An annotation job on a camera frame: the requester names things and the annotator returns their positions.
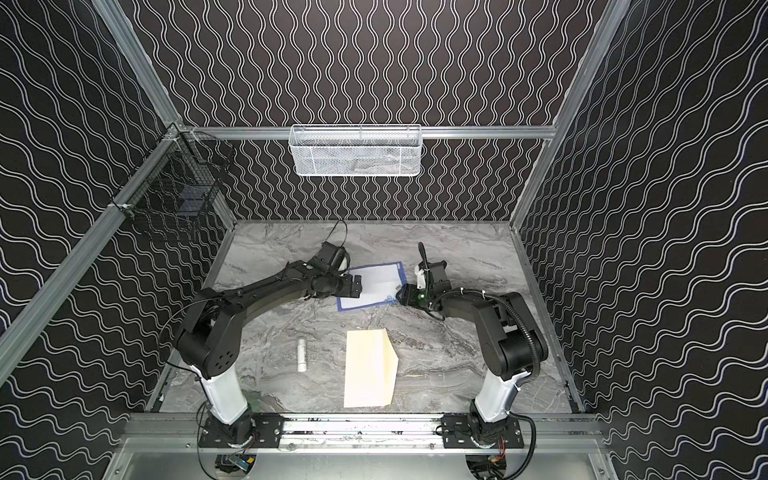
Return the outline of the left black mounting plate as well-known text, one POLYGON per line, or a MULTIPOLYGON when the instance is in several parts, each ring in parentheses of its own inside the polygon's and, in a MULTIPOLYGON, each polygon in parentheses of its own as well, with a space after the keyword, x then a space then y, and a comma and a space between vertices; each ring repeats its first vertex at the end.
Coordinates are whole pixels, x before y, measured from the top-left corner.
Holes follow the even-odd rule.
POLYGON ((279 446, 285 418, 275 413, 246 412, 233 424, 224 424, 209 416, 202 425, 198 446, 211 449, 276 448, 279 446))

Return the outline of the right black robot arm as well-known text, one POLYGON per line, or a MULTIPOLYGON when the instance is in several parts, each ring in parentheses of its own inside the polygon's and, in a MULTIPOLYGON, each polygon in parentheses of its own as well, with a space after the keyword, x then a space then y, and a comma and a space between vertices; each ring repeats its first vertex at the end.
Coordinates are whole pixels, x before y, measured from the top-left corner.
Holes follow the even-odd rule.
POLYGON ((470 404, 470 435, 480 445, 496 442, 514 421, 512 404, 521 387, 540 374, 548 346, 522 296, 454 288, 440 293, 415 284, 400 288, 403 306, 441 318, 472 323, 487 372, 480 392, 470 404))

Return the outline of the white glue stick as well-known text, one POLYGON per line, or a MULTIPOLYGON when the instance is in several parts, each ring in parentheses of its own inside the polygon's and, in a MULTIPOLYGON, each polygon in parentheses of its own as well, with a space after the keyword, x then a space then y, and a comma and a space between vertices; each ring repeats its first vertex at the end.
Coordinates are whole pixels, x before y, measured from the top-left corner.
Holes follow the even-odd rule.
POLYGON ((304 338, 300 338, 297 342, 297 371, 304 373, 307 367, 307 342, 304 338))

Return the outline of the black mounting plate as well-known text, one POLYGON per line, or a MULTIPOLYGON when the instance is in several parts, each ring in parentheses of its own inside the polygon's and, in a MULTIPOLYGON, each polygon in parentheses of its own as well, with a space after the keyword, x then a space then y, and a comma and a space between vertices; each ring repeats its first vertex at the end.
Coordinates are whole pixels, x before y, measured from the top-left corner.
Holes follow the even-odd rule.
POLYGON ((519 421, 513 417, 485 422, 478 414, 445 414, 434 432, 446 449, 477 447, 481 449, 520 449, 525 446, 519 421))
POLYGON ((246 412, 233 424, 224 424, 209 416, 202 425, 198 446, 211 449, 276 448, 279 446, 285 418, 275 413, 246 412))

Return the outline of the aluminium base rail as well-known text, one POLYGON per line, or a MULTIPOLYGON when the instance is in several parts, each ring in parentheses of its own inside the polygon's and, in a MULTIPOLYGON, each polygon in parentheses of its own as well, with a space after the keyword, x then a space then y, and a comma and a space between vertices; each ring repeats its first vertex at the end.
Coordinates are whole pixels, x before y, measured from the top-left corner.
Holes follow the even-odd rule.
POLYGON ((529 443, 538 453, 592 453, 601 451, 602 429, 592 415, 544 414, 535 416, 536 434, 521 424, 525 446, 520 449, 446 449, 434 432, 445 414, 279 414, 285 418, 276 448, 211 449, 198 446, 205 421, 193 413, 135 414, 125 427, 120 444, 137 453, 274 454, 456 454, 505 452, 522 454, 529 443))

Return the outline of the cream yellow envelope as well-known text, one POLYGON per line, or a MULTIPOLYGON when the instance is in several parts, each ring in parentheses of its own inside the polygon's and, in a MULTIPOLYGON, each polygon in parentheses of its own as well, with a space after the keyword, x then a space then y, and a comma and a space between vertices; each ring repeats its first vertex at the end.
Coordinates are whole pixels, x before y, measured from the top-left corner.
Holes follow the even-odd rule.
POLYGON ((344 407, 384 407, 394 395, 399 358, 386 329, 346 334, 344 407))

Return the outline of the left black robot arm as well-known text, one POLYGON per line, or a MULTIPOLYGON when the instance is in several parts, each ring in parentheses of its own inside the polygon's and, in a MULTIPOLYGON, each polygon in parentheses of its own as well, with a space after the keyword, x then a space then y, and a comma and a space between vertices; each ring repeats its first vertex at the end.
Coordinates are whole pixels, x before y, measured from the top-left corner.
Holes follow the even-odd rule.
POLYGON ((295 261, 278 273, 244 287, 206 288, 185 314, 175 333, 175 349, 198 375, 213 427, 231 446, 253 438, 253 411, 246 400, 235 363, 244 327, 255 318, 298 299, 361 296, 362 277, 317 263, 295 261))

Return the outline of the blue bordered white letter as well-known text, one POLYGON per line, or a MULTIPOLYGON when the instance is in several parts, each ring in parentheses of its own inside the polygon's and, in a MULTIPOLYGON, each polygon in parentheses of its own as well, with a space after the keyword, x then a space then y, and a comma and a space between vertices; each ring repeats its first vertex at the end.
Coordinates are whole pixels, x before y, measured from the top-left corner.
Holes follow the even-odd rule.
POLYGON ((362 292, 359 298, 338 298, 339 312, 397 303, 396 294, 407 283, 401 262, 357 267, 350 273, 361 277, 362 292))

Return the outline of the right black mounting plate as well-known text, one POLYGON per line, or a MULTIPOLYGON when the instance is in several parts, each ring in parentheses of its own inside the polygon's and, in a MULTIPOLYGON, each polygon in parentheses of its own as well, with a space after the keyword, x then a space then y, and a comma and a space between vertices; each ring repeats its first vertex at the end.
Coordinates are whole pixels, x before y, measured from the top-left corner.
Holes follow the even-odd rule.
POLYGON ((520 449, 525 446, 519 421, 513 417, 485 422, 478 414, 445 414, 434 432, 446 449, 477 447, 481 449, 520 449))

